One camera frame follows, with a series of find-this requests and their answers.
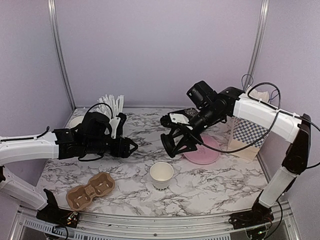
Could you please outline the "pink plate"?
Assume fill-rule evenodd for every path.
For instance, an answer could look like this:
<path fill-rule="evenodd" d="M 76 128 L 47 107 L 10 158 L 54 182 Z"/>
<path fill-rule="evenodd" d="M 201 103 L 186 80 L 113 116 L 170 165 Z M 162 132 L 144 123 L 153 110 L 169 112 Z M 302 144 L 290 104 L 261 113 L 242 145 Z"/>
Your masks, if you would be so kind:
<path fill-rule="evenodd" d="M 201 138 L 203 142 L 209 147 L 220 150 L 218 142 L 212 136 L 201 135 Z M 183 154 L 187 160 L 194 164 L 209 165 L 211 163 L 214 163 L 220 156 L 220 153 L 218 151 L 209 149 L 203 145 L 197 144 L 196 147 L 196 151 L 185 152 Z"/>

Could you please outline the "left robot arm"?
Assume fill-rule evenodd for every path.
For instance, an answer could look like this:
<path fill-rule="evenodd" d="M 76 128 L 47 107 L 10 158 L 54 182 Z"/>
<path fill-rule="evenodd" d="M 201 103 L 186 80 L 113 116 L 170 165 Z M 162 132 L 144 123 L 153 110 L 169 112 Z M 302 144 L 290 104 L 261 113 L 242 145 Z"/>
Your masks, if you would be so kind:
<path fill-rule="evenodd" d="M 64 160 L 77 158 L 86 161 L 86 155 L 101 159 L 105 154 L 128 158 L 138 145 L 123 137 L 125 114 L 109 118 L 99 112 L 87 112 L 82 121 L 72 128 L 46 130 L 40 135 L 20 136 L 0 140 L 0 190 L 34 209 L 43 210 L 53 223 L 63 219 L 63 211 L 53 193 L 39 189 L 5 168 L 6 164 L 29 160 Z"/>

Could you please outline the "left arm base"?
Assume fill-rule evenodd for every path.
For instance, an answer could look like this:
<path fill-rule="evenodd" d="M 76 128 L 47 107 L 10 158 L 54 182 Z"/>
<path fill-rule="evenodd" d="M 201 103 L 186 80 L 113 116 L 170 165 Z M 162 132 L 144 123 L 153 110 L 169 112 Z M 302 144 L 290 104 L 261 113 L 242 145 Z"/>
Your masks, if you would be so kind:
<path fill-rule="evenodd" d="M 37 210 L 36 218 L 59 226 L 76 228 L 78 226 L 79 214 L 73 210 L 59 208 L 54 194 L 48 190 L 43 190 L 46 195 L 46 205 L 43 209 Z"/>

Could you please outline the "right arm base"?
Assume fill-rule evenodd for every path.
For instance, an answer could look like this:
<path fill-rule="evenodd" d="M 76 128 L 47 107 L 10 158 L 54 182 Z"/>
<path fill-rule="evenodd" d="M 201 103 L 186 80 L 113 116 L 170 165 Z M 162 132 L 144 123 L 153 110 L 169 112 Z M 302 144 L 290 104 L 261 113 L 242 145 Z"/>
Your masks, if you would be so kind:
<path fill-rule="evenodd" d="M 272 223 L 273 220 L 274 216 L 271 210 L 266 212 L 247 210 L 231 214 L 228 222 L 233 226 L 234 230 L 238 230 Z"/>

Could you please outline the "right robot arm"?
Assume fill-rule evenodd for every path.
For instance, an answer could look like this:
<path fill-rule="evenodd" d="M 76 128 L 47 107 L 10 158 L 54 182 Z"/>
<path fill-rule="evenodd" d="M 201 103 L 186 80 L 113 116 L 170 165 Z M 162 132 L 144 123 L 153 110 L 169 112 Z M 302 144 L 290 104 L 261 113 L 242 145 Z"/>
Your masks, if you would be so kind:
<path fill-rule="evenodd" d="M 226 122 L 228 117 L 247 120 L 266 131 L 244 146 L 226 150 L 227 154 L 244 151 L 269 136 L 276 136 L 288 145 L 279 169 L 258 195 L 251 209 L 243 212 L 252 224 L 260 223 L 281 195 L 291 188 L 296 178 L 309 168 L 311 128 L 314 126 L 310 116 L 283 110 L 280 104 L 271 105 L 254 97 L 251 90 L 230 86 L 216 92 L 203 80 L 195 83 L 186 94 L 194 103 L 194 108 L 172 111 L 160 119 L 160 124 L 170 130 L 160 136 L 169 157 L 194 152 L 198 145 L 213 150 L 212 146 L 204 142 L 201 134 L 215 124 Z"/>

